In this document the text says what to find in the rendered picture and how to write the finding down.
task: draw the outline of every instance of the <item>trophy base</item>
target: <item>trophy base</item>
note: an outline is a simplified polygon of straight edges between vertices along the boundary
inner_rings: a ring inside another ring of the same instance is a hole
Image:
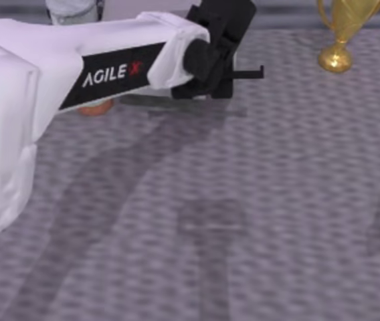
[[[353,59],[344,45],[335,43],[321,51],[318,56],[318,63],[325,70],[339,74],[352,67]]]

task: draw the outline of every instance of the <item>white robotic arm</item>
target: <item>white robotic arm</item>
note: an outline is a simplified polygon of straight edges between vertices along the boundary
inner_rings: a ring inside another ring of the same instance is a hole
[[[142,88],[229,98],[234,78],[262,78],[231,69],[255,12],[250,0],[204,0],[186,19],[159,12],[65,26],[0,19],[0,232],[31,195],[37,141],[58,112]]]

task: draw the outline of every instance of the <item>trophy handle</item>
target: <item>trophy handle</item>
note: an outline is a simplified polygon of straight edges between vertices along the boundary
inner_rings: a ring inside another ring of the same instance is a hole
[[[322,22],[330,29],[334,30],[333,24],[328,20],[328,17],[326,16],[325,13],[325,8],[324,8],[324,1],[323,0],[317,0],[318,2],[318,12],[319,15],[321,16]]]

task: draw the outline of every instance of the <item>gray tablecloth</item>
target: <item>gray tablecloth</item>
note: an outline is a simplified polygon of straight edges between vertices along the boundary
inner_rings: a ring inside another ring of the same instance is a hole
[[[380,321],[380,31],[251,31],[231,102],[58,116],[0,235],[0,321]]]

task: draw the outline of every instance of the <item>gold trophy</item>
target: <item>gold trophy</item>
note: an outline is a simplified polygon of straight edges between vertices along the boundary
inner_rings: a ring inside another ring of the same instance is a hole
[[[332,22],[326,16],[323,0],[317,1],[322,22],[335,33],[335,43],[321,51],[318,63],[330,72],[345,72],[352,66],[346,44],[380,10],[380,0],[332,0]]]

